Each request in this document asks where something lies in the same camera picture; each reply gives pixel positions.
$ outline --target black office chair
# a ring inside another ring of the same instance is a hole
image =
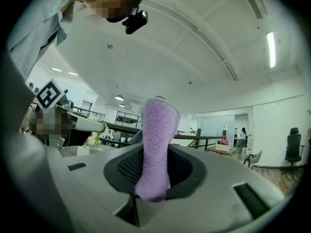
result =
[[[287,136],[287,147],[285,155],[285,160],[290,162],[291,166],[289,168],[283,169],[281,175],[285,172],[285,170],[293,174],[295,163],[301,161],[301,155],[299,155],[300,139],[301,134],[299,134],[298,128],[291,128],[290,134]]]

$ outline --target black camera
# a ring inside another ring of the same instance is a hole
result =
[[[130,15],[129,18],[122,23],[125,26],[126,34],[132,34],[137,29],[140,29],[142,26],[146,25],[148,22],[148,12],[142,10],[135,15]]]

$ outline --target light blue shirt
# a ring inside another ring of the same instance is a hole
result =
[[[68,1],[33,0],[13,27],[7,49],[24,80],[54,41],[47,44],[48,39],[56,34],[59,45],[70,32],[74,4],[70,4],[64,14],[60,12]]]

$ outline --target window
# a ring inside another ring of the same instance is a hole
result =
[[[141,117],[118,111],[115,124],[141,129]]]

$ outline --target box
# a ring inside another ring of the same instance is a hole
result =
[[[215,149],[216,149],[216,150],[219,150],[219,151],[229,152],[229,150],[230,150],[230,145],[216,144]]]

